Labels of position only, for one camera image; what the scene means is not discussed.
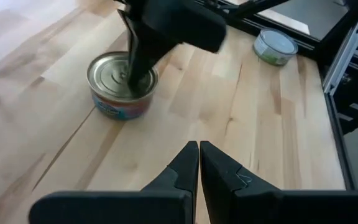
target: wood grain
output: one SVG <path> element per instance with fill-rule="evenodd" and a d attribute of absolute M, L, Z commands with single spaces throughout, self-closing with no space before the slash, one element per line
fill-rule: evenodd
<path fill-rule="evenodd" d="M 255 37 L 230 27 L 218 54 L 184 44 L 159 61 L 142 117 L 103 116 L 86 69 L 126 49 L 118 7 L 0 1 L 0 223 L 26 223 L 31 205 L 58 190 L 139 190 L 189 140 L 211 141 L 282 189 L 344 188 L 316 64 L 266 64 Z M 197 222 L 209 223 L 198 190 Z"/>

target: colorful can label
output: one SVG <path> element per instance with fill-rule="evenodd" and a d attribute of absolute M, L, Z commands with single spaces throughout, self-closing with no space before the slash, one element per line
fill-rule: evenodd
<path fill-rule="evenodd" d="M 128 105 L 113 105 L 95 94 L 92 94 L 92 99 L 96 107 L 105 115 L 112 119 L 124 121 L 139 117 L 144 114 L 150 106 L 150 99 L 144 99 L 140 102 Z"/>

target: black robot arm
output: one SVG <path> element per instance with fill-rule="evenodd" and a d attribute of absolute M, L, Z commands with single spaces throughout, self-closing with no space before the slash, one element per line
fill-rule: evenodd
<path fill-rule="evenodd" d="M 193 0 L 119 0 L 128 31 L 129 86 L 139 80 L 177 44 L 189 43 L 217 52 L 226 36 L 224 19 Z"/>
<path fill-rule="evenodd" d="M 358 223 L 356 191 L 280 190 L 211 143 L 200 148 L 211 224 Z M 33 205 L 30 224 L 194 224 L 198 164 L 197 143 L 189 142 L 141 191 L 54 193 Z"/>

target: cat food can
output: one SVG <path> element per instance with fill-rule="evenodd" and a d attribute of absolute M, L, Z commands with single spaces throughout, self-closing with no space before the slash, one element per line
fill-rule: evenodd
<path fill-rule="evenodd" d="M 255 53 L 272 65 L 285 65 L 297 52 L 298 46 L 288 35 L 274 29 L 263 29 L 254 43 Z"/>
<path fill-rule="evenodd" d="M 144 114 L 158 83 L 151 69 L 139 81 L 134 93 L 128 87 L 128 52 L 109 52 L 94 59 L 88 69 L 88 83 L 96 107 L 112 119 L 128 120 Z"/>

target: can lid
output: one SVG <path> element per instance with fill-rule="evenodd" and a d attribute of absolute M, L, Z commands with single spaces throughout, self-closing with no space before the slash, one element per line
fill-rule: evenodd
<path fill-rule="evenodd" d="M 139 81 L 136 93 L 128 87 L 128 53 L 110 52 L 94 59 L 88 69 L 91 89 L 106 98 L 121 103 L 130 103 L 152 94 L 157 86 L 157 72 L 151 69 Z"/>
<path fill-rule="evenodd" d="M 298 46 L 286 34 L 273 29 L 265 29 L 260 32 L 264 42 L 274 50 L 283 54 L 295 54 Z"/>

